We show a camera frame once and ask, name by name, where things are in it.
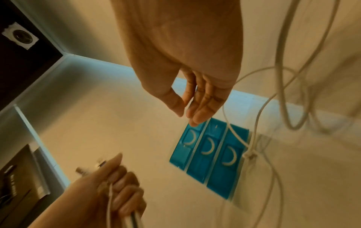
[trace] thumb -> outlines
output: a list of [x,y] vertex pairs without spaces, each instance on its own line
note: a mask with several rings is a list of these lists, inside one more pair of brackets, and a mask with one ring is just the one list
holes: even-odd
[[100,185],[107,177],[120,166],[123,154],[119,153],[114,158],[107,161],[102,167],[90,174],[96,185]]

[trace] crescent moon symbol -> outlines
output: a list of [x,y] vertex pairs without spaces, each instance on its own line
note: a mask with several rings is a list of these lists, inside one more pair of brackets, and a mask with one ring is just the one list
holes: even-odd
[[183,144],[186,146],[192,145],[196,141],[196,138],[197,138],[196,133],[192,129],[190,129],[189,131],[193,134],[193,139],[190,142],[184,142]]
[[213,139],[211,139],[211,138],[209,138],[209,137],[208,137],[207,139],[208,139],[208,141],[211,142],[212,148],[211,148],[209,151],[207,151],[207,152],[201,152],[201,154],[203,154],[203,155],[209,155],[209,154],[211,154],[211,153],[214,151],[214,148],[215,148]]
[[224,165],[224,166],[232,166],[237,161],[237,153],[236,153],[236,151],[230,146],[228,146],[228,149],[230,149],[232,151],[233,159],[230,162],[222,162],[222,165]]

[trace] person's left hand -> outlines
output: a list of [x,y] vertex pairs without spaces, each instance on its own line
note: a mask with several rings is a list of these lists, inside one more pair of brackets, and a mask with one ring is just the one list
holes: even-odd
[[143,214],[146,202],[137,177],[120,166],[122,154],[107,161],[94,173],[75,181],[30,228],[106,227],[108,191],[99,191],[104,181],[113,183],[112,228],[120,228],[120,218],[133,211]]

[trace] hand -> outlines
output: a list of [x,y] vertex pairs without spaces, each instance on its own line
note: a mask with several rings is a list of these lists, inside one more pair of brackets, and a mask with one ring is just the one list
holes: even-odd
[[137,210],[143,214],[146,203],[136,176],[120,166],[118,154],[94,173],[75,181],[30,228],[101,228],[106,227],[108,190],[103,183],[113,183],[112,228],[120,228],[120,218]]
[[[130,63],[143,88],[191,126],[227,100],[240,72],[243,31],[239,0],[111,0]],[[182,70],[181,98],[172,84]]]

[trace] blue panel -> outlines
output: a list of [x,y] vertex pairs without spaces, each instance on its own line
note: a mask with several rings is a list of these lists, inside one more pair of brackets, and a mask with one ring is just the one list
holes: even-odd
[[204,183],[208,175],[219,142],[226,129],[226,123],[217,119],[211,119],[204,132],[201,142],[188,167],[187,174]]
[[197,127],[191,127],[189,124],[187,125],[169,160],[170,163],[179,167],[181,170],[184,170],[204,125],[205,123],[202,123]]
[[[232,127],[244,141],[247,141],[249,130],[234,125]],[[244,145],[228,130],[207,184],[208,188],[226,199],[233,188],[243,150]]]

